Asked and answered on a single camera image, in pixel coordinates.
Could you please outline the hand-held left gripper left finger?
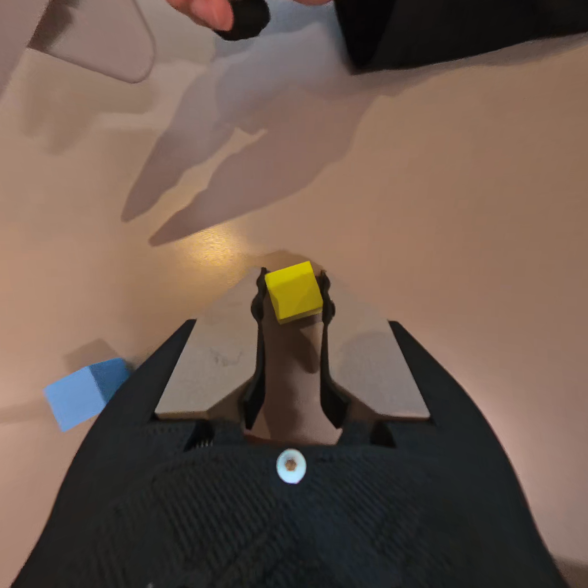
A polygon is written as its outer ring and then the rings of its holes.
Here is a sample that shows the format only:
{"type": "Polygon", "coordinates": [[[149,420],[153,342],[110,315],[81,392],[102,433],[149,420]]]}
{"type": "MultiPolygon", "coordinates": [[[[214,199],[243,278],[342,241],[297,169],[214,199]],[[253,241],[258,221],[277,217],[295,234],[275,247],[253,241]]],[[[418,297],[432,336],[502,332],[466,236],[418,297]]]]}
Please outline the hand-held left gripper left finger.
{"type": "Polygon", "coordinates": [[[196,319],[155,409],[160,419],[252,429],[265,400],[266,268],[253,268],[196,319]]]}

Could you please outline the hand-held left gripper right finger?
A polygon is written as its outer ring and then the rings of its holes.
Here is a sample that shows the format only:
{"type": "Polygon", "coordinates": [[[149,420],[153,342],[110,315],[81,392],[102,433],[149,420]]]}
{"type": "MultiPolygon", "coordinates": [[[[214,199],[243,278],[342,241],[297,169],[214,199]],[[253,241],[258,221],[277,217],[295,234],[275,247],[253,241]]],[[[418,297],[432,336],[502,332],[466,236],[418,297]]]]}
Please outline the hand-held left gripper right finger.
{"type": "Polygon", "coordinates": [[[350,419],[427,421],[430,412],[390,322],[325,270],[320,405],[335,428],[350,419]]]}

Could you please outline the yellow foam cube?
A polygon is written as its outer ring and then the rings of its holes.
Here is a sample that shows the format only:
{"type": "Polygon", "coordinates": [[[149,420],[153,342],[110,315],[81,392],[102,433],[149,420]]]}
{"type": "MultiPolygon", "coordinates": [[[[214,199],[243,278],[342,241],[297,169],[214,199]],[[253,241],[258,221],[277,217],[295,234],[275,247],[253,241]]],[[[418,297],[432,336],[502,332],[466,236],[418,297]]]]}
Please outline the yellow foam cube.
{"type": "Polygon", "coordinates": [[[323,298],[310,261],[269,272],[265,283],[278,324],[322,312],[323,298]]]}

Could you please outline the blue foam cube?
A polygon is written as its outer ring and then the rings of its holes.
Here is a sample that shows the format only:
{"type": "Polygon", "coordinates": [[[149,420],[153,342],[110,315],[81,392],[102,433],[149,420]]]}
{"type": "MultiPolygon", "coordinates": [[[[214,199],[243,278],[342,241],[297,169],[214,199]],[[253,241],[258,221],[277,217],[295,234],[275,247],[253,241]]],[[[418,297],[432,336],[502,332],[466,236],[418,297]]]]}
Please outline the blue foam cube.
{"type": "Polygon", "coordinates": [[[59,430],[67,432],[99,415],[130,376],[120,357],[85,366],[48,385],[43,395],[59,430]]]}

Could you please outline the person's right hand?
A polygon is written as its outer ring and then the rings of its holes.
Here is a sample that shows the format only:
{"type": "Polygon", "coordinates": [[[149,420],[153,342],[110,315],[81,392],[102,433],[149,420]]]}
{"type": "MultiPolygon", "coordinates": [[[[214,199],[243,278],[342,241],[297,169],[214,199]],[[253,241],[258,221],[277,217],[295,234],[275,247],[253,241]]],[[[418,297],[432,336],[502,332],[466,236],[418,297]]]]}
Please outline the person's right hand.
{"type": "Polygon", "coordinates": [[[221,32],[232,29],[234,15],[229,1],[166,1],[166,3],[200,26],[221,32]]]}

